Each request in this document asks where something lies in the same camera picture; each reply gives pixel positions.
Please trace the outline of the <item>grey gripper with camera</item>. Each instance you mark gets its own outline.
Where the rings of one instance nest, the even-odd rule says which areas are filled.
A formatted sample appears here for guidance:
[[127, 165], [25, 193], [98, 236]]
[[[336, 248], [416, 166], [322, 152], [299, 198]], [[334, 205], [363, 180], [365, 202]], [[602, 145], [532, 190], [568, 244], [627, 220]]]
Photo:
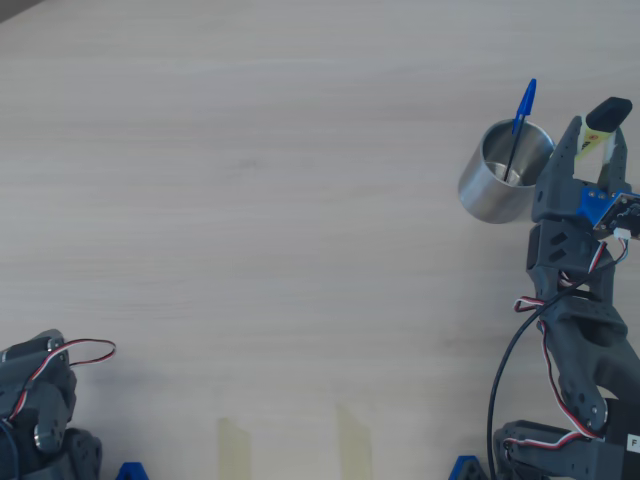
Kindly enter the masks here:
[[[585, 188], [595, 187], [593, 182], [574, 179], [575, 158], [580, 152], [580, 135], [583, 125], [581, 116], [575, 116], [569, 123], [554, 153], [548, 169], [536, 182], [531, 220], [568, 220], [585, 223], [585, 216], [579, 213], [582, 193]], [[607, 194], [629, 191], [626, 181], [628, 149], [622, 129], [618, 127], [605, 144], [604, 155], [597, 186]]]

